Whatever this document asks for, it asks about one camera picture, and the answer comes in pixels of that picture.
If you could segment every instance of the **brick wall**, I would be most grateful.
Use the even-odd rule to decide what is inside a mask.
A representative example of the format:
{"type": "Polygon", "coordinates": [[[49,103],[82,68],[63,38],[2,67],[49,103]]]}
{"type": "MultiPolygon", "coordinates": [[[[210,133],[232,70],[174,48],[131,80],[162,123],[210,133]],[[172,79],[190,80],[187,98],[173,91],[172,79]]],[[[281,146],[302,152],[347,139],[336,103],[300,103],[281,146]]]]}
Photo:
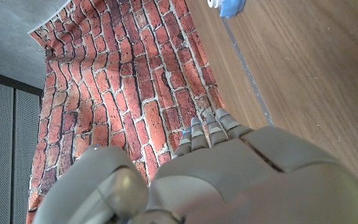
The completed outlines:
{"type": "Polygon", "coordinates": [[[223,106],[184,0],[72,0],[31,36],[53,55],[28,223],[90,144],[122,147],[150,183],[190,119],[223,106]]]}

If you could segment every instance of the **wooden floor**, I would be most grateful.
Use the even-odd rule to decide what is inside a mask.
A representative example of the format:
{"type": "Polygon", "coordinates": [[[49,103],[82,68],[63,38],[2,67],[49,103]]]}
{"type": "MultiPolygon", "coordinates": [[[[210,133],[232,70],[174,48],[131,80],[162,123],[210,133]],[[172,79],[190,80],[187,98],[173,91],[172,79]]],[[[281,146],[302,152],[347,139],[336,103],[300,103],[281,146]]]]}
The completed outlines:
{"type": "Polygon", "coordinates": [[[227,110],[252,128],[271,119],[358,177],[358,1],[247,0],[228,21],[187,5],[227,110]]]}

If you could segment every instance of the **gray wall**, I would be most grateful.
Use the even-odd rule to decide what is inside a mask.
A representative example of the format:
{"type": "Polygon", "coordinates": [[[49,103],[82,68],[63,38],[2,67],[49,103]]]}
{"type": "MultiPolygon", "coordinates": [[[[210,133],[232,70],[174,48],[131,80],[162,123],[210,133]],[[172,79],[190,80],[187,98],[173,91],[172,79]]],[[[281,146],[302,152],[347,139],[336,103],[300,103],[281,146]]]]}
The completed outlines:
{"type": "Polygon", "coordinates": [[[0,74],[44,88],[44,54],[28,31],[54,14],[67,0],[0,0],[0,74]]]}

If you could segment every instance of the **blue object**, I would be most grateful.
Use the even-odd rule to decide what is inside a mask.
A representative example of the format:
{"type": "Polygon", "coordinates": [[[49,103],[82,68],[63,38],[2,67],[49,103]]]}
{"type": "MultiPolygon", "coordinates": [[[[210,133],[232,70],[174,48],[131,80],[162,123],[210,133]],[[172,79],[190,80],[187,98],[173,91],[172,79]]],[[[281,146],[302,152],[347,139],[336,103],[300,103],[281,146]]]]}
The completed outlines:
{"type": "Polygon", "coordinates": [[[246,0],[224,0],[224,2],[222,2],[220,16],[226,16],[226,18],[230,19],[230,17],[241,11],[245,4],[246,0]]]}

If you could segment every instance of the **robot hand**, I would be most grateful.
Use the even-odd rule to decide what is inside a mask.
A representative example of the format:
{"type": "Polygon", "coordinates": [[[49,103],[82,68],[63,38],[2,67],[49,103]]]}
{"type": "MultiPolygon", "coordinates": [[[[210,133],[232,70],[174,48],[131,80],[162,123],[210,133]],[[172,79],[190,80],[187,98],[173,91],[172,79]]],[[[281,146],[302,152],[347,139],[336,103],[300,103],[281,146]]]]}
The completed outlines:
{"type": "Polygon", "coordinates": [[[191,120],[149,189],[122,149],[89,147],[34,223],[358,223],[358,181],[324,150],[224,109],[206,122],[191,120]]]}
{"type": "Polygon", "coordinates": [[[224,109],[206,122],[185,128],[133,223],[358,223],[358,181],[324,150],[224,109]]]}

